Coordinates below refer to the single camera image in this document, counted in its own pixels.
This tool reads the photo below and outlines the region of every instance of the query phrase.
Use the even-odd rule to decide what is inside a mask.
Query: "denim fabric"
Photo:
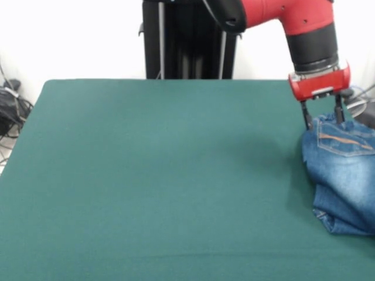
[[[316,184],[313,212],[333,234],[375,234],[375,130],[315,118],[302,138],[302,154]]]

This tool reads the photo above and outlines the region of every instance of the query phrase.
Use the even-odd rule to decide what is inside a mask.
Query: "white wall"
[[[145,77],[140,0],[1,2],[2,64],[9,77],[22,80],[32,102],[48,79]],[[352,83],[367,87],[375,82],[374,4],[353,3],[335,1],[339,50],[351,65]],[[277,21],[248,30],[239,41],[234,78],[285,79],[292,70]]]

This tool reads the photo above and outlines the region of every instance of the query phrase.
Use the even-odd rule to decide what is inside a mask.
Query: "jeans back pocket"
[[[335,124],[320,122],[318,147],[342,156],[375,155],[369,140],[372,135],[350,133]]]

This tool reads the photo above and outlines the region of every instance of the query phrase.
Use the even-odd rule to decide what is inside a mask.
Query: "green cloth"
[[[49,81],[0,178],[0,280],[374,280],[375,240],[313,216],[304,130],[286,81]]]

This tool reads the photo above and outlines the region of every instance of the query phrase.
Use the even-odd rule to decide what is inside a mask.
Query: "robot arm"
[[[226,32],[242,33],[247,28],[279,19],[287,37],[295,72],[289,83],[301,102],[306,127],[312,120],[306,101],[336,96],[337,120],[343,121],[340,91],[350,82],[349,66],[339,64],[333,20],[333,0],[204,0],[210,13]]]

